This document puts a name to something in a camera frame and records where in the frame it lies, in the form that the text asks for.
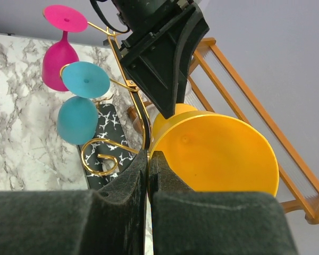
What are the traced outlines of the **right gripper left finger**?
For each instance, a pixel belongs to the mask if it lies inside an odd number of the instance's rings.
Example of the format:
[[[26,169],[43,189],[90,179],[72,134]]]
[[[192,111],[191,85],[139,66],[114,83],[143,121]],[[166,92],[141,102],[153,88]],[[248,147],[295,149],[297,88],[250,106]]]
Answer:
[[[0,254],[143,254],[147,153],[98,191],[0,192]]]

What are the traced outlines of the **yellow plastic wine glass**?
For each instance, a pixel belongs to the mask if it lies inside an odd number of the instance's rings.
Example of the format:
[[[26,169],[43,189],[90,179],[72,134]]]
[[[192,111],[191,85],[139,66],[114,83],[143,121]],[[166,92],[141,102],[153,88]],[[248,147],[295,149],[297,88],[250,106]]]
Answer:
[[[157,114],[154,120],[151,159],[157,151],[195,191],[277,194],[279,167],[271,145],[237,118],[177,104],[172,117]]]

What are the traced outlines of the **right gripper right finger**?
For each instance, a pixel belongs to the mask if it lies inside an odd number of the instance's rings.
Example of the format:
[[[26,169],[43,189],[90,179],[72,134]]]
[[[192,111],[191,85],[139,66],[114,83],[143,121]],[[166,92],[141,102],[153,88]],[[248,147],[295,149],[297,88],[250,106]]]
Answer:
[[[297,254],[282,206],[261,192],[195,192],[153,154],[148,169],[155,254]]]

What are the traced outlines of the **clear short wine glass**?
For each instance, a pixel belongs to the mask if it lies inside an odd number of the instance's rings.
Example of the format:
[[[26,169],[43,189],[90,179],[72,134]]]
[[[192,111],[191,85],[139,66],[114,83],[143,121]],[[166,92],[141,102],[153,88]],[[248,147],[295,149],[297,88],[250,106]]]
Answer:
[[[190,83],[190,81],[187,81],[184,103],[188,104],[188,99],[189,99],[189,96],[191,95],[191,93],[192,93],[191,83]],[[154,104],[150,101],[145,101],[144,105],[145,105],[146,111],[149,115],[150,124],[153,124],[156,116],[159,114],[159,111],[154,106]],[[127,109],[127,114],[128,114],[129,119],[132,121],[132,126],[133,126],[134,130],[140,134],[141,133],[141,123],[140,123],[140,119],[138,117],[138,114],[137,114],[135,107],[130,106]]]

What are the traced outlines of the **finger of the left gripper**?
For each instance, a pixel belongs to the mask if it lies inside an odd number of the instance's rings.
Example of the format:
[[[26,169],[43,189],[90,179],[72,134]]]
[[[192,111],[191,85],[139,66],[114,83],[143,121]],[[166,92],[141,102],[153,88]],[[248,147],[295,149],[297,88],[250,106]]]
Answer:
[[[165,118],[184,101],[192,55],[208,31],[202,13],[201,31],[132,32],[122,42],[122,67]]]

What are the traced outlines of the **blue plastic wine glass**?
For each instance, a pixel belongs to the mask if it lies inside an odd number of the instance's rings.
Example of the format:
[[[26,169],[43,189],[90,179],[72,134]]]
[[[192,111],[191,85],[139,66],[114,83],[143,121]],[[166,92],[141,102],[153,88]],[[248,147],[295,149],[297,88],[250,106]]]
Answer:
[[[61,78],[74,96],[58,112],[57,132],[64,141],[83,145],[93,138],[98,124],[98,110],[92,99],[109,91],[110,79],[101,67],[84,61],[69,64]]]

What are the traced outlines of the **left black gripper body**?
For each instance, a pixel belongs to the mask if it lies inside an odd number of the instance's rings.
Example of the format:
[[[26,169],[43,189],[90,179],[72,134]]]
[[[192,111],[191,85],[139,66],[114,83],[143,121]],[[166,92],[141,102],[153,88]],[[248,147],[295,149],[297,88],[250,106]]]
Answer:
[[[113,1],[132,32],[202,30],[202,12],[194,1]]]

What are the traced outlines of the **pink plastic wine glass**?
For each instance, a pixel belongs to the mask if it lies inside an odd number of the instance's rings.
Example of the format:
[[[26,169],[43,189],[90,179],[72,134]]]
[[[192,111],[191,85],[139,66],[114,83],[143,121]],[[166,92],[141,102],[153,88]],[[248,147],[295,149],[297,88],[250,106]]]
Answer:
[[[50,5],[43,10],[45,19],[55,28],[61,30],[60,41],[51,45],[46,51],[42,65],[42,80],[49,88],[65,92],[60,70],[63,66],[77,62],[78,54],[68,41],[68,33],[80,33],[87,29],[88,22],[79,11],[64,5]]]

